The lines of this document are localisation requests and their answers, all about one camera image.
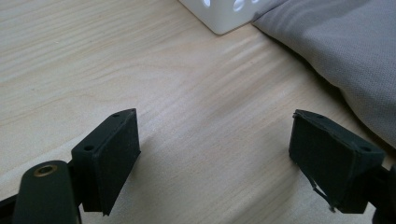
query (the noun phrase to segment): white basket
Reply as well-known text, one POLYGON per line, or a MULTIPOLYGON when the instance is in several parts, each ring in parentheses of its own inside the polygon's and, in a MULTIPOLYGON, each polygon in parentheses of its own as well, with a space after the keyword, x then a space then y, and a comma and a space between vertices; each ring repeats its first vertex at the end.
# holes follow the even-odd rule
POLYGON ((179 1, 218 35, 251 21, 268 2, 268 0, 179 1))

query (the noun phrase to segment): gray fabric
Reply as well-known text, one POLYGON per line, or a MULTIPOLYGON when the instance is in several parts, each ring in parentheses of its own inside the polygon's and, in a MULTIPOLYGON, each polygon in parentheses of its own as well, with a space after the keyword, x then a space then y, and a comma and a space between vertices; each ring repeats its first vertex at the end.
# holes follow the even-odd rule
POLYGON ((254 25, 306 58, 396 147, 396 1, 282 1, 254 25))

